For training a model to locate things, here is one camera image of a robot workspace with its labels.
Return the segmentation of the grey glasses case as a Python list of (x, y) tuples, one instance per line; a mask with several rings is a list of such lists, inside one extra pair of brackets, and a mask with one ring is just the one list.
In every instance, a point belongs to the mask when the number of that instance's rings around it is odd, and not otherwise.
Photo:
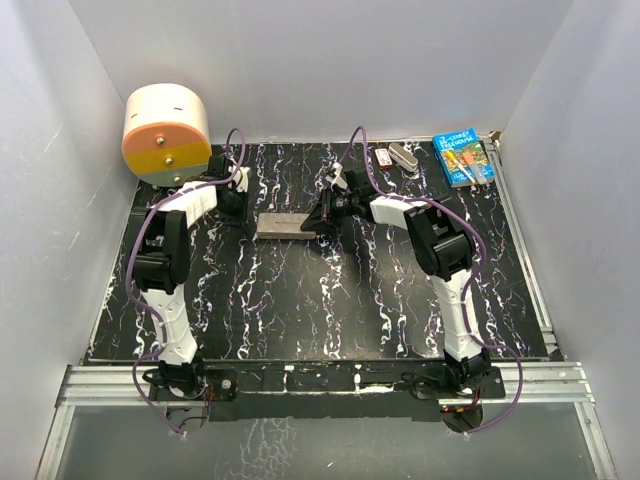
[(260, 213), (256, 235), (260, 240), (311, 240), (314, 231), (303, 231), (301, 226), (308, 215), (304, 213)]

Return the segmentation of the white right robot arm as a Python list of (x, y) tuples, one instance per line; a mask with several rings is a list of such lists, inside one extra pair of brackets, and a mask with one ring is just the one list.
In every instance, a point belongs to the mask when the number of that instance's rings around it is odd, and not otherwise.
[(336, 163), (325, 170), (328, 183), (301, 224), (303, 232), (330, 233), (346, 217), (405, 230), (414, 256), (431, 280), (445, 331), (444, 362), (434, 377), (410, 378), (435, 389), (440, 387), (466, 397), (477, 395), (491, 368), (488, 349), (480, 335), (472, 294), (465, 288), (471, 277), (475, 242), (459, 222), (423, 201), (375, 190), (364, 169), (343, 171)]

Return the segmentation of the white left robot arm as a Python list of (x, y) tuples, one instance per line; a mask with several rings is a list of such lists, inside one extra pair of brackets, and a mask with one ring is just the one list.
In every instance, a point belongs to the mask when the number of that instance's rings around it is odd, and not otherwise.
[(137, 233), (129, 241), (129, 285), (141, 294), (159, 347), (158, 366), (144, 373), (143, 379), (182, 398), (197, 398), (207, 383), (185, 300), (191, 268), (190, 229), (211, 212), (243, 223), (250, 176), (248, 167), (229, 158), (212, 158), (204, 174), (130, 216)]

